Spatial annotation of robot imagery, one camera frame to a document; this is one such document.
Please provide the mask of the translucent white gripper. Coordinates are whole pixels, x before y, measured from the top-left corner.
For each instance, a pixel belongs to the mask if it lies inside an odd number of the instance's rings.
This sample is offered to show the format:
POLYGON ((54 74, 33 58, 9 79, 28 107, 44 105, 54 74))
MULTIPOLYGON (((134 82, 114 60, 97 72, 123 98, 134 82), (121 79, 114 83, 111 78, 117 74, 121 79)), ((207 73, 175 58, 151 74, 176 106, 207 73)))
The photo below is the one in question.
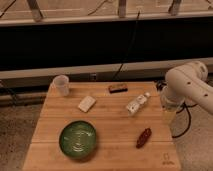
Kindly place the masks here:
POLYGON ((165 86, 160 92, 160 100, 163 107, 163 121, 169 125, 183 104, 184 97, 172 91, 168 86, 165 86))

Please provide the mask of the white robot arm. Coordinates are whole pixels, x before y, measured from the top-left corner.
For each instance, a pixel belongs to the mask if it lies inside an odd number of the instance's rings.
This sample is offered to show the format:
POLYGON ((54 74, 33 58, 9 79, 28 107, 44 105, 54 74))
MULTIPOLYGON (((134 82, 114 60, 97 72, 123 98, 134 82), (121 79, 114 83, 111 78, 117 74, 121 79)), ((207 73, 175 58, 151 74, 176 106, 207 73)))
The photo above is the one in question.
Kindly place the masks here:
POLYGON ((163 120, 170 124, 176 111, 189 99, 213 115, 213 87, 206 83, 208 69, 200 61, 176 66, 165 74, 166 85, 160 92, 163 120))

